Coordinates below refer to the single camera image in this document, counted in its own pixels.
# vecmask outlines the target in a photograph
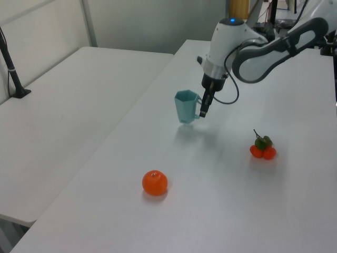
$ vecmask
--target black cable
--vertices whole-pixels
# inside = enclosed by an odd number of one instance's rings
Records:
[[[1,34],[1,37],[4,39],[6,48],[8,48],[8,47],[7,47],[7,40],[6,40],[6,37],[5,37],[4,32],[3,32],[2,29],[1,29],[1,26],[0,26],[0,34]],[[7,91],[8,91],[8,96],[9,96],[9,98],[11,98],[12,96],[11,96],[11,93],[10,93],[10,91],[9,91],[9,70],[7,71]]]
[[[302,7],[302,9],[301,9],[301,12],[300,12],[299,16],[297,17],[294,26],[299,22],[299,20],[300,20],[300,18],[301,18],[301,16],[302,16],[302,13],[303,13],[303,11],[304,11],[304,8],[306,7],[306,4],[307,4],[308,2],[309,2],[309,0],[305,0],[305,2],[304,2],[304,4],[303,4],[303,7]]]
[[[239,87],[237,86],[236,81],[234,80],[233,76],[230,74],[230,72],[229,72],[229,70],[228,70],[228,68],[227,68],[227,66],[226,66],[227,59],[228,59],[228,58],[230,57],[230,55],[231,55],[232,53],[234,53],[240,46],[241,46],[241,45],[239,45],[239,46],[237,46],[236,48],[234,48],[233,50],[231,50],[231,52],[227,55],[227,57],[225,58],[225,61],[224,61],[225,70],[227,71],[227,74],[229,75],[229,77],[232,79],[232,81],[233,81],[233,83],[234,83],[234,85],[235,85],[235,88],[236,88],[236,94],[237,94],[237,95],[236,95],[236,99],[235,99],[234,101],[232,101],[232,102],[227,103],[227,102],[222,102],[222,101],[218,100],[216,97],[213,97],[216,101],[218,101],[218,102],[221,103],[221,104],[234,104],[234,103],[239,99],[239,96],[240,96],[240,93],[239,93]]]
[[[262,15],[260,17],[262,17],[266,13],[266,11],[268,11],[268,9],[269,9],[269,7],[270,7],[271,4],[272,4],[272,2],[269,3],[267,9],[265,9],[264,13],[262,13]]]
[[[2,38],[4,39],[4,41],[5,41],[6,48],[7,48],[7,40],[6,40],[5,34],[3,33],[2,29],[1,29],[1,26],[0,26],[0,33],[1,33],[1,37],[2,37]]]
[[[7,90],[8,90],[8,96],[9,98],[12,97],[11,92],[9,91],[9,70],[7,72]]]

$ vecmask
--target orange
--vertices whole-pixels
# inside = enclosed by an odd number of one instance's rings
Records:
[[[167,177],[158,170],[152,170],[143,177],[143,189],[154,196],[162,195],[167,189]]]

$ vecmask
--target teal cup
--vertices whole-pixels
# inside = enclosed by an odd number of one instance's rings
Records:
[[[189,124],[199,115],[195,114],[196,104],[201,104],[201,97],[193,91],[178,91],[174,97],[175,107],[180,123]]]

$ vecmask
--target green leaf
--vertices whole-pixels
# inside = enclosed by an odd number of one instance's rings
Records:
[[[258,137],[255,140],[255,146],[257,146],[258,149],[263,151],[265,150],[266,147],[268,147],[268,143],[266,143],[266,141],[262,137]]]
[[[263,139],[268,144],[268,146],[273,144],[272,140],[268,136],[264,136]]]

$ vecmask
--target fake fruit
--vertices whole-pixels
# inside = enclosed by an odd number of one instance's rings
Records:
[[[146,193],[159,196],[166,192],[167,177],[158,170],[152,170],[145,174],[142,185]]]
[[[276,156],[276,149],[273,146],[272,140],[268,136],[261,137],[255,131],[256,140],[255,145],[252,145],[249,149],[251,154],[256,158],[264,158],[266,160],[271,160]]]
[[[265,160],[271,160],[275,157],[275,155],[276,155],[276,149],[274,149],[273,147],[267,147],[263,151],[263,158]]]
[[[252,145],[249,150],[256,158],[261,158],[263,156],[263,151],[260,150],[256,145]]]

